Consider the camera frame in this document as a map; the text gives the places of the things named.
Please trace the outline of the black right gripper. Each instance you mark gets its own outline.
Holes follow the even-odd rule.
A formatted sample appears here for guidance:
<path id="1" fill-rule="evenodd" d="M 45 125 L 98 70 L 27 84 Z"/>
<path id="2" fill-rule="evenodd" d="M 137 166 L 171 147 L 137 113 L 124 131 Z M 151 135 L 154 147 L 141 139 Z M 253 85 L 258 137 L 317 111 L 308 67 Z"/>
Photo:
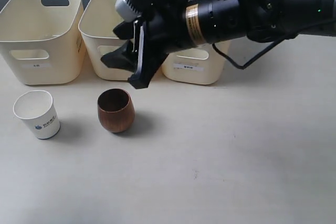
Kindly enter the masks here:
<path id="1" fill-rule="evenodd" d="M 127 40 L 100 60 L 108 68 L 134 74 L 128 82 L 136 89 L 149 86 L 169 54 L 246 35 L 248 17 L 241 0 L 130 0 L 142 22 L 121 22 L 113 33 Z M 140 43 L 139 53 L 133 42 Z"/>

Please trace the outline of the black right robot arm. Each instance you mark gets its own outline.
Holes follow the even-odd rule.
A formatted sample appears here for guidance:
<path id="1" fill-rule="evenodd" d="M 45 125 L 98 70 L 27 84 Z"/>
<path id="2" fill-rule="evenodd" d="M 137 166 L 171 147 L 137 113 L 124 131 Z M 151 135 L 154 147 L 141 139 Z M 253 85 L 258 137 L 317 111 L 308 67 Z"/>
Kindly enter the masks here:
<path id="1" fill-rule="evenodd" d="M 124 44 L 101 57 L 108 68 L 131 72 L 128 83 L 149 86 L 169 54 L 247 37 L 267 47 L 244 70 L 285 40 L 300 34 L 335 36 L 335 0 L 117 0 Z"/>

